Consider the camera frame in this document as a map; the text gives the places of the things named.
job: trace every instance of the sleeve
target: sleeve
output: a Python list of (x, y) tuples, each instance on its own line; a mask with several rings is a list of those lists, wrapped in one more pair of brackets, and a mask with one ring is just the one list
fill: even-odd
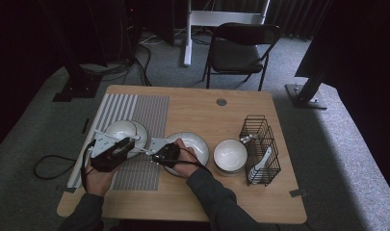
[(74, 212), (66, 218), (59, 231), (93, 230), (101, 223), (104, 197), (85, 193)]
[(235, 193), (204, 169), (195, 171), (186, 183), (203, 207), (213, 231), (262, 230), (262, 226), (237, 204)]

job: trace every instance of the metal base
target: metal base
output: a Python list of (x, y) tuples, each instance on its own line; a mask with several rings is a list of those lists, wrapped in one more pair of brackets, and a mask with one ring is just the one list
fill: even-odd
[(71, 83), (71, 78), (65, 83), (62, 92), (56, 93), (53, 102), (70, 102), (72, 98), (95, 98), (95, 94), (101, 83), (102, 75), (90, 75), (86, 73), (89, 81), (82, 89), (76, 89)]
[(299, 100), (299, 92), (303, 88), (303, 85), (285, 85), (285, 89), (290, 96), (295, 108), (305, 109), (322, 109), (326, 110), (327, 106), (321, 97), (321, 94), (317, 91), (315, 96), (309, 102), (303, 102)]

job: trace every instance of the gray striped mat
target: gray striped mat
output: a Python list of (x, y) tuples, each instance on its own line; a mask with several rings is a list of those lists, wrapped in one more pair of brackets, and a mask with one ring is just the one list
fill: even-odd
[[(106, 93), (98, 109), (97, 118), (91, 126), (87, 141), (95, 137), (94, 130), (105, 129), (118, 120), (135, 120), (147, 130), (148, 140), (164, 138), (169, 97), (160, 95), (109, 94)], [(112, 190), (156, 191), (160, 168), (150, 162), (149, 156), (140, 153), (122, 164), (116, 173)], [(80, 165), (76, 166), (67, 183), (69, 188), (81, 187)]]

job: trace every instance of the floor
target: floor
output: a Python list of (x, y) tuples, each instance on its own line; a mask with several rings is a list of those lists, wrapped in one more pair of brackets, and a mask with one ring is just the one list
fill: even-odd
[[(337, 90), (321, 85), (319, 94), (327, 109), (316, 110), (295, 108), (284, 88), (286, 84), (306, 82), (294, 74), (309, 43), (299, 38), (282, 38), (272, 51), (263, 86), (273, 96), (299, 188), (308, 192), (302, 198), (308, 219), (306, 224), (264, 227), (301, 231), (390, 230), (390, 189)], [(205, 88), (200, 80), (207, 45), (194, 43), (189, 67), (183, 65), (182, 39), (178, 38), (174, 47), (156, 38), (147, 40), (144, 46), (151, 54), (147, 77), (153, 86)], [(140, 47), (137, 58), (144, 65), (147, 51)], [(95, 72), (105, 69), (93, 64), (83, 67)], [(0, 145), (0, 230), (57, 229), (63, 218), (56, 209), (70, 172), (53, 180), (41, 180), (33, 173), (34, 164), (45, 155), (76, 158), (87, 135), (86, 120), (93, 120), (105, 89), (114, 84), (143, 82), (135, 64), (127, 72), (104, 76), (95, 98), (52, 102), (67, 78), (64, 68), (53, 74)], [(212, 77), (211, 88), (257, 90), (258, 82), (258, 76), (246, 83), (238, 77)], [(38, 170), (39, 174), (51, 176), (70, 165), (64, 160), (46, 161)], [(104, 220), (106, 230), (117, 223), (114, 219)]]

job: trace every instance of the black dish rack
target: black dish rack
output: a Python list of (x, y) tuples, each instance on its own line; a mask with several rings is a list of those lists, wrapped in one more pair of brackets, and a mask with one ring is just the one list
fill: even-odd
[[(268, 186), (278, 172), (281, 171), (281, 167), (278, 161), (278, 150), (273, 138), (273, 131), (265, 117), (263, 115), (248, 115), (240, 133), (240, 140), (246, 141), (244, 145), (247, 149), (245, 165), (247, 184), (264, 184)], [(263, 159), (269, 147), (272, 149), (272, 154), (264, 164), (264, 167), (253, 169)]]

